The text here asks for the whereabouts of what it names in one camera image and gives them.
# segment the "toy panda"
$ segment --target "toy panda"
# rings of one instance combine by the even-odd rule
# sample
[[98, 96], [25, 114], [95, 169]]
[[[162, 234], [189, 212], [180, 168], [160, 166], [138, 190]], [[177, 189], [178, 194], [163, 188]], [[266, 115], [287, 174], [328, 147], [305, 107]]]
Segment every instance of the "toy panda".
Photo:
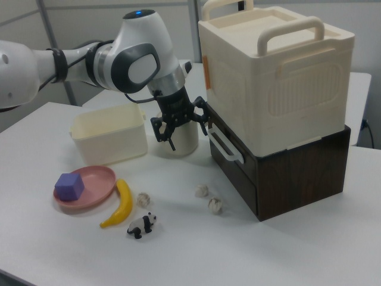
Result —
[[142, 229], [145, 230], [145, 233], [148, 234], [152, 231], [151, 226], [156, 222], [156, 216], [148, 213], [147, 216], [141, 217], [140, 219], [134, 220], [128, 230], [128, 234], [134, 234], [135, 238], [138, 240], [142, 238], [140, 235], [142, 233]]

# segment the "yellow banana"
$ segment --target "yellow banana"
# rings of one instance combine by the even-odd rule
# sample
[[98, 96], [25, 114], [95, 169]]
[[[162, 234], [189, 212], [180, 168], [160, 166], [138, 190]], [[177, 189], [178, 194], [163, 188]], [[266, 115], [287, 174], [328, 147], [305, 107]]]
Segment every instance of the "yellow banana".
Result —
[[100, 224], [101, 228], [121, 223], [132, 211], [132, 194], [126, 181], [122, 179], [117, 180], [117, 189], [120, 194], [119, 207], [114, 211], [110, 218]]

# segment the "black cable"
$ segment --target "black cable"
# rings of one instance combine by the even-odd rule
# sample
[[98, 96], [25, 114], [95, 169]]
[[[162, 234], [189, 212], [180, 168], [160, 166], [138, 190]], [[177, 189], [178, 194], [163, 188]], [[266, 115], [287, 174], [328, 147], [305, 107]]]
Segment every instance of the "black cable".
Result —
[[[85, 58], [86, 58], [86, 55], [80, 57], [79, 59], [73, 61], [71, 64], [68, 64], [67, 68], [69, 69], [70, 67], [79, 63], [80, 61], [84, 60]], [[56, 74], [53, 74], [51, 77], [49, 77], [43, 84], [40, 85], [40, 88], [38, 89], [38, 91], [43, 89], [45, 87], [45, 85], [47, 85], [49, 82], [51, 82], [56, 76], [57, 76]]]
[[374, 149], [373, 134], [371, 132], [371, 129], [370, 129], [370, 126], [369, 126], [367, 119], [363, 119], [363, 121], [361, 122], [360, 130], [363, 130], [364, 128], [368, 128], [368, 130], [369, 130], [370, 139], [371, 139], [371, 147], [372, 147], [372, 149]]
[[128, 99], [129, 101], [133, 102], [133, 103], [137, 103], [137, 104], [140, 104], [140, 103], [147, 103], [147, 102], [151, 102], [151, 101], [154, 101], [155, 98], [152, 97], [152, 98], [147, 98], [146, 100], [133, 100], [132, 98], [129, 97], [128, 94], [124, 94]]
[[373, 141], [373, 134], [371, 133], [370, 126], [368, 125], [370, 139], [371, 139], [371, 147], [374, 149], [374, 141]]
[[[97, 43], [97, 42], [101, 42], [101, 41], [97, 41], [97, 40], [92, 40], [92, 41], [87, 41], [83, 44], [81, 44], [79, 47], [83, 48], [84, 46], [87, 46], [91, 43]], [[86, 55], [80, 57], [79, 59], [75, 60], [74, 62], [72, 62], [71, 64], [69, 64], [67, 66], [67, 68], [69, 69], [70, 67], [72, 67], [73, 65], [79, 63], [80, 61], [84, 60], [86, 58]], [[51, 82], [57, 75], [56, 74], [53, 74], [51, 77], [49, 77], [43, 84], [40, 85], [40, 88], [38, 89], [38, 91], [40, 91], [41, 89], [43, 89], [49, 82]]]

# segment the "dark brown wooden box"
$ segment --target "dark brown wooden box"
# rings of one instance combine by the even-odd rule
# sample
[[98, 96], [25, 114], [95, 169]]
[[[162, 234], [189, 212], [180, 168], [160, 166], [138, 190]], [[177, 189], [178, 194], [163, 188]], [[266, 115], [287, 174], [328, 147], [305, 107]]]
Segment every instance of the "dark brown wooden box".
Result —
[[[254, 156], [208, 105], [214, 123], [242, 153], [244, 164], [227, 161], [210, 142], [211, 154], [262, 221], [343, 191], [351, 130], [265, 157]], [[228, 152], [219, 138], [216, 140]]]

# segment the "purple cube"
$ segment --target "purple cube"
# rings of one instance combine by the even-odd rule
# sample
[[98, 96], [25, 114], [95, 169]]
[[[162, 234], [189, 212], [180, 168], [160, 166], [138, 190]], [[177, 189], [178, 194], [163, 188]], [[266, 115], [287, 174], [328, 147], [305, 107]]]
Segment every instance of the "purple cube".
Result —
[[81, 196], [85, 185], [79, 174], [70, 173], [62, 174], [54, 187], [61, 201], [76, 201]]

